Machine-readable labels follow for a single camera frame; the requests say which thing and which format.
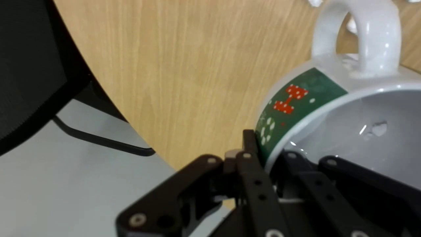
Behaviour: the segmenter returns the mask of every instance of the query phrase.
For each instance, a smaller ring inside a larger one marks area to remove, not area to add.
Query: white mug
[[[359,51],[338,56],[349,12]],[[421,77],[400,68],[400,48],[398,10],[391,0],[327,3],[316,23],[312,60],[279,81],[258,114],[266,172],[281,151],[292,151],[313,162],[338,156],[421,189]]]

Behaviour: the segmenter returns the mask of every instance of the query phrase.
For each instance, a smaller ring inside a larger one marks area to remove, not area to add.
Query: wood grain surface
[[[401,64],[421,72],[421,6],[396,0]],[[117,109],[172,168],[241,148],[281,77],[309,60],[305,0],[55,0]],[[338,52],[355,52],[342,31]]]

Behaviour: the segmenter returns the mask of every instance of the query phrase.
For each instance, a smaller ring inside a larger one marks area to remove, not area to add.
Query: black cable
[[[155,151],[151,148],[138,148],[138,147],[133,147],[129,144],[122,144],[114,140],[108,140],[105,137],[100,137],[100,136],[95,136],[91,134],[85,134],[77,130],[74,130],[71,127],[68,127],[67,124],[64,124],[59,118],[54,116],[52,122],[58,126],[58,128],[60,128],[64,134],[67,134],[71,137],[75,137],[77,140],[83,140],[87,143],[92,143],[100,147],[106,147],[110,149],[116,149],[116,151],[121,151],[125,153],[130,153],[130,155],[135,155],[135,156],[142,156],[142,157],[150,157],[152,155],[155,155]]]

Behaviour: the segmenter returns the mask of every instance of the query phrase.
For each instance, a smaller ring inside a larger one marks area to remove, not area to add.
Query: mug handle
[[[379,77],[396,74],[400,62],[401,27],[391,0],[331,0],[320,14],[312,57],[335,55],[339,28],[347,12],[358,28],[358,73]]]

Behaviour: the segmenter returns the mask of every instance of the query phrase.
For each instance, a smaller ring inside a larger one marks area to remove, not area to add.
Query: screw
[[[250,159],[251,159],[251,155],[250,155],[250,153],[245,153],[245,155],[242,155],[242,159],[250,160]]]
[[[366,234],[362,232],[362,231],[354,231],[354,232],[351,234],[351,237],[368,237],[368,235],[366,235]]]
[[[338,165],[338,162],[334,161],[334,160],[327,160],[326,164],[327,164],[329,166],[337,166],[337,165]]]
[[[216,164],[216,159],[208,159],[208,164]]]
[[[142,214],[133,215],[129,220],[129,224],[131,228],[139,228],[145,226],[145,223],[146,223],[146,216]]]
[[[266,237],[284,237],[284,235],[277,230],[270,230],[266,232]]]
[[[288,159],[295,160],[295,159],[297,159],[297,155],[295,155],[295,153],[288,153]]]

